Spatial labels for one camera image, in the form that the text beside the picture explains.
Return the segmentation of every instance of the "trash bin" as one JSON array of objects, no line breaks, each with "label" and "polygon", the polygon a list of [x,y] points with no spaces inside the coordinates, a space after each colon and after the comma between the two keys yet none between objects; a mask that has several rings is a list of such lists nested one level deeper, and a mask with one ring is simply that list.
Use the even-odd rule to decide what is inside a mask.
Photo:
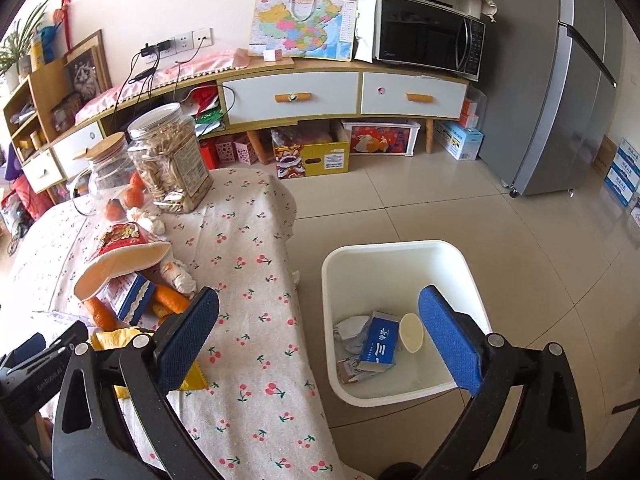
[{"label": "trash bin", "polygon": [[336,369],[333,328],[374,310],[418,314],[418,294],[428,285],[458,312],[472,316],[484,333],[491,326],[471,272],[460,251],[440,240],[348,246],[322,264],[322,308],[329,382],[353,406],[368,408],[419,399],[456,387],[440,353],[425,334],[416,353],[396,347],[391,369],[360,383],[342,384]]}]

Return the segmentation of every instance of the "jar lid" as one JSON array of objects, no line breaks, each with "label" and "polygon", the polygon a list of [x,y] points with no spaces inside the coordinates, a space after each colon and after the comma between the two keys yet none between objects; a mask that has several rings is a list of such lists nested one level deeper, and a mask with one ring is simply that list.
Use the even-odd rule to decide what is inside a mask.
[{"label": "jar lid", "polygon": [[126,146],[126,142],[124,132],[118,132],[117,134],[110,135],[106,139],[98,142],[98,144],[92,148],[86,150],[84,158],[91,162],[98,162],[119,152]]},{"label": "jar lid", "polygon": [[159,106],[146,114],[140,115],[129,125],[129,135],[132,139],[137,139],[144,135],[147,130],[158,126],[164,122],[170,115],[180,111],[180,103],[169,103]]}]

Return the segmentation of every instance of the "white drawer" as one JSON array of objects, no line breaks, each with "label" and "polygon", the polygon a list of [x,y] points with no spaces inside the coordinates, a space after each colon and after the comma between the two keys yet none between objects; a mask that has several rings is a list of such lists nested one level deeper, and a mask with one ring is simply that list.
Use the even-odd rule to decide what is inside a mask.
[{"label": "white drawer", "polygon": [[[306,72],[225,81],[236,93],[229,110],[229,124],[272,119],[355,114],[358,101],[357,72]],[[226,106],[234,102],[225,90]],[[276,96],[297,94],[294,101],[277,102]]]},{"label": "white drawer", "polygon": [[40,193],[63,179],[51,150],[41,153],[23,167],[24,176],[36,193]]},{"label": "white drawer", "polygon": [[464,83],[429,76],[365,72],[362,113],[457,119],[465,95]]},{"label": "white drawer", "polygon": [[87,161],[81,155],[84,155],[87,149],[95,146],[101,140],[102,132],[96,122],[72,133],[51,147],[65,178],[75,177],[88,166]]}]

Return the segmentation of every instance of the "microwave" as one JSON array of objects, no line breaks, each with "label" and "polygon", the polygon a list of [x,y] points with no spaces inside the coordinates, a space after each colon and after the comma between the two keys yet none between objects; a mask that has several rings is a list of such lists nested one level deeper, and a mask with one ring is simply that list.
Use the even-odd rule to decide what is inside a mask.
[{"label": "microwave", "polygon": [[432,0],[376,0],[372,57],[478,81],[484,23]]}]

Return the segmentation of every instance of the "refrigerator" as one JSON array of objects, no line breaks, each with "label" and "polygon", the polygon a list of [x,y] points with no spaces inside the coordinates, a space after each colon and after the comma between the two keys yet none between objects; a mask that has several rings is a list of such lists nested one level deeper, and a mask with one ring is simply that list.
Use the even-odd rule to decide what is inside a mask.
[{"label": "refrigerator", "polygon": [[577,189],[607,132],[622,62],[613,0],[494,0],[479,156],[512,195]]}]

